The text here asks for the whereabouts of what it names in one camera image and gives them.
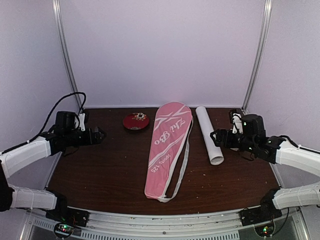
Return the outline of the right aluminium corner post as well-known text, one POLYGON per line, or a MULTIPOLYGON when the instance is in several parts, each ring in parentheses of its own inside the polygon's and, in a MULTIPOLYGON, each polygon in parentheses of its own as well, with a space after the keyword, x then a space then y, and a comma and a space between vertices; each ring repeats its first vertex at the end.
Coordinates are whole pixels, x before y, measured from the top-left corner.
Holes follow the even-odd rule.
POLYGON ((259 74, 260 65, 263 58, 264 49, 266 46, 269 28, 270 28, 270 21, 272 17, 272 7, 273 7, 273 1, 272 0, 265 0, 264 1, 264 9, 263 9, 263 16, 262 16, 262 22, 261 22, 261 28, 260 28, 260 34, 259 34, 259 40, 258 45, 256 49, 256 54, 253 62, 252 71, 250 74, 249 84, 246 90, 245 98, 242 104, 242 111, 244 113, 248 113, 248 107, 250 103, 250 99, 252 97, 255 83, 259 74))

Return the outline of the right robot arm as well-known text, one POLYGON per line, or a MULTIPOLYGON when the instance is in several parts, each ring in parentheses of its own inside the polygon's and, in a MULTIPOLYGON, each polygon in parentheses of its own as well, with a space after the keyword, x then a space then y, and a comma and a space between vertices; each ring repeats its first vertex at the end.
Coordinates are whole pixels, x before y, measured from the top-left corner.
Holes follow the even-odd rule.
MULTIPOLYGON (((267 136, 263 118, 257 114, 240 115, 230 112, 232 129, 217 129, 210 137, 217 147, 248 152, 255 159, 271 164, 294 167, 313 175, 320 174, 320 153, 296 144, 287 135, 267 136)), ((268 220, 276 210, 297 206, 318 206, 320 184, 318 182, 293 188, 270 190, 256 210, 259 220, 268 220)))

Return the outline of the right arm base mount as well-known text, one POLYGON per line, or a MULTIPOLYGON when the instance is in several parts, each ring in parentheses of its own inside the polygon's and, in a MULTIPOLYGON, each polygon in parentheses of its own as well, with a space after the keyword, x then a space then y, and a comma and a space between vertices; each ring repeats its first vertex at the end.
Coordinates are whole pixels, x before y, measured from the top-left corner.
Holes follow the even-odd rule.
POLYGON ((269 238, 276 233, 274 220, 282 216, 282 211, 276 209, 273 199, 280 188, 269 190, 260 200, 260 206, 253 208, 244 208, 239 212, 239 218, 242 226, 255 225, 255 233, 259 237, 269 238))

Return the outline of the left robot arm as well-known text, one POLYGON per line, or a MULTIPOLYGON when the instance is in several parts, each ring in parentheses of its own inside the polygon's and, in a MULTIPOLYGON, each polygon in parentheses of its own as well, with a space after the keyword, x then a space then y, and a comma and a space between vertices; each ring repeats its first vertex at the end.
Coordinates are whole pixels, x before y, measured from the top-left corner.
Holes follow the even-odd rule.
POLYGON ((54 125, 49 131, 41 132, 33 140, 0 153, 0 210, 41 209, 52 211, 61 222, 72 218, 67 198, 54 191, 17 187, 8 179, 19 170, 38 160, 65 152, 67 148, 98 145, 106 133, 96 127, 87 128, 85 112, 58 111, 54 125))

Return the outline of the left aluminium corner post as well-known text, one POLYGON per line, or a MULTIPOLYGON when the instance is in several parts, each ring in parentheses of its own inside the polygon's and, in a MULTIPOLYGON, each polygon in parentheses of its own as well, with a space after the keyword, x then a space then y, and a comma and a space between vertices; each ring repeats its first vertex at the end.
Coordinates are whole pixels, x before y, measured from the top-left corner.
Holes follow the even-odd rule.
POLYGON ((66 35, 64 31, 63 18, 62 18, 62 12, 61 12, 61 1, 52 0, 52 7, 53 7, 53 14, 54 14, 54 18, 57 26, 58 37, 59 37, 60 46, 62 50, 62 59, 66 69, 67 78, 70 83, 72 92, 75 93, 75 92, 78 92, 78 87, 74 77, 70 55, 68 51, 68 46, 67 46, 66 35))

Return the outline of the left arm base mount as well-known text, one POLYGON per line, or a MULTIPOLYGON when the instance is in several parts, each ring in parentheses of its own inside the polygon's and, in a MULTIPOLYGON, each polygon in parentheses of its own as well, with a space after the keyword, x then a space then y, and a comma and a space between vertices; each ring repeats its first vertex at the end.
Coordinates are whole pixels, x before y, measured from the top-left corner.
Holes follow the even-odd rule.
POLYGON ((45 217, 57 223, 53 227, 53 233, 61 240, 70 237, 74 230, 80 230, 86 227, 90 213, 86 210, 80 210, 68 207, 67 198, 56 192, 50 191, 57 198, 54 209, 45 210, 45 217))

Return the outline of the red floral dish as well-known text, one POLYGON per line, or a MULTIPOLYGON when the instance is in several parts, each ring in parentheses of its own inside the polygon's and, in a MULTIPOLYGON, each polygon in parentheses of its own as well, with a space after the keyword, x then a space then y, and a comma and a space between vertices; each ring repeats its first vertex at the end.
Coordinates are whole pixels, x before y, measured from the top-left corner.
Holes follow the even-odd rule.
POLYGON ((139 131, 146 128, 150 123, 150 118, 143 112, 128 114, 122 121, 123 126, 132 131, 139 131))

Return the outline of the aluminium corner post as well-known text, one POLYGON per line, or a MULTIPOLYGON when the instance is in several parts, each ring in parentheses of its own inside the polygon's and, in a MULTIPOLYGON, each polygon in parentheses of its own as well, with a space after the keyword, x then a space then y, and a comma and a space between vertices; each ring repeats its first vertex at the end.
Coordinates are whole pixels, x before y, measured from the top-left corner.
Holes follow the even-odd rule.
POLYGON ((250 74, 249 84, 246 90, 245 98, 242 104, 242 111, 244 113, 248 113, 248 107, 250 103, 250 99, 252 97, 255 83, 259 74, 260 65, 263 58, 264 49, 266 46, 269 28, 270 28, 270 21, 272 17, 272 7, 273 7, 273 1, 272 0, 265 0, 264 1, 264 9, 263 9, 263 16, 262 16, 262 22, 261 22, 261 28, 260 28, 260 34, 259 34, 259 40, 258 45, 256 49, 256 54, 253 62, 252 71, 250 74))
POLYGON ((75 93, 75 92, 78 92, 78 87, 74 77, 70 55, 68 51, 68 46, 67 46, 66 35, 64 31, 63 18, 62 18, 62 12, 61 12, 61 1, 52 0, 52 7, 53 7, 53 14, 54 14, 54 18, 57 26, 58 37, 59 37, 60 46, 62 50, 62 59, 66 69, 67 78, 70 83, 72 92, 75 93))

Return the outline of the front aluminium rail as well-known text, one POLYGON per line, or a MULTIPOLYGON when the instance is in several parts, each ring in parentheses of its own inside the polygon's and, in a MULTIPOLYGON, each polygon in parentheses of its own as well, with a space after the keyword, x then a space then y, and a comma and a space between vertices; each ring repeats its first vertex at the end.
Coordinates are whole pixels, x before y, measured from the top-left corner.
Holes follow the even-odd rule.
POLYGON ((242 224, 240 211, 182 215, 137 215, 89 211, 86 226, 68 240, 309 240, 299 208, 271 221, 242 224))

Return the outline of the pink racket bag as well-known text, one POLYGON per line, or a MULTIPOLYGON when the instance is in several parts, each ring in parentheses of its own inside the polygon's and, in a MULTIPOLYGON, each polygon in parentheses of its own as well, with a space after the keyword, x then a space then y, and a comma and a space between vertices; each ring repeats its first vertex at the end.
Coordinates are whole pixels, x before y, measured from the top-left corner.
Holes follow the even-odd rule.
POLYGON ((167 203, 176 197, 189 159, 189 136, 193 127, 191 109, 184 103, 173 101, 162 105, 156 112, 144 195, 148 199, 167 203), (171 197, 166 192, 182 151, 183 161, 171 197))

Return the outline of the white shuttlecock tube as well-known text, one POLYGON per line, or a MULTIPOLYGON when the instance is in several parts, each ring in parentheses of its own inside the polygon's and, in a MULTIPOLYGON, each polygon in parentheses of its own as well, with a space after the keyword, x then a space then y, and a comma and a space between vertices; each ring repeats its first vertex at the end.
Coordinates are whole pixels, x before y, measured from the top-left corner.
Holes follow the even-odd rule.
POLYGON ((211 120, 209 118, 208 112, 204 106, 198 106, 195 109, 199 126, 204 139, 205 147, 207 150, 209 162, 211 165, 217 166, 224 161, 224 157, 220 147, 217 147, 210 134, 214 132, 211 120))

